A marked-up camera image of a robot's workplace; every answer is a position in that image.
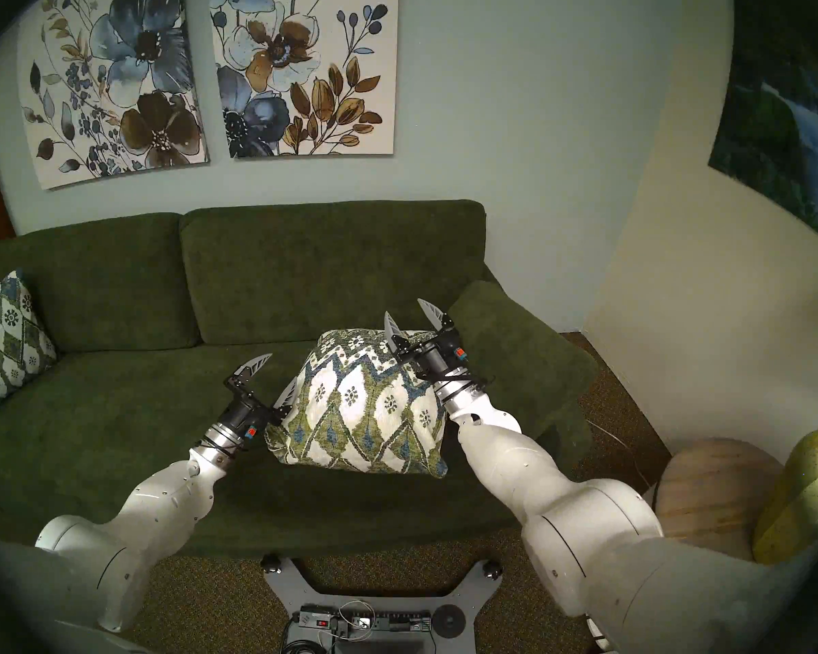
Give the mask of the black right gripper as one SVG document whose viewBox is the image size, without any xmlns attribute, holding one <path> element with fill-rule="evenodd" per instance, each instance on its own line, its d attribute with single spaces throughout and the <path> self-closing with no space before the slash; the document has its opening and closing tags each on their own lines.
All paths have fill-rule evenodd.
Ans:
<svg viewBox="0 0 818 654">
<path fill-rule="evenodd" d="M 428 300 L 418 298 L 417 302 L 434 326 L 434 335 L 422 342 L 410 342 L 386 310 L 384 335 L 390 352 L 401 364 L 413 366 L 419 378 L 431 383 L 470 382 L 471 374 L 464 365 L 467 354 L 451 316 Z"/>
</svg>

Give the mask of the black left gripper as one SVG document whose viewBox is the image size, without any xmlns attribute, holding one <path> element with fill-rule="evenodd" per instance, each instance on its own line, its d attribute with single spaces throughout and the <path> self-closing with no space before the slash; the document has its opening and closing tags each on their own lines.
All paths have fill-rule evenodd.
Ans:
<svg viewBox="0 0 818 654">
<path fill-rule="evenodd" d="M 298 377 L 294 377 L 283 389 L 273 406 L 264 405 L 256 398 L 249 383 L 273 356 L 265 353 L 241 364 L 225 379 L 225 388 L 231 393 L 231 401 L 223 412 L 223 434 L 236 436 L 225 444 L 224 450 L 237 450 L 248 436 L 254 437 L 268 425 L 281 425 L 292 411 L 298 393 Z"/>
</svg>

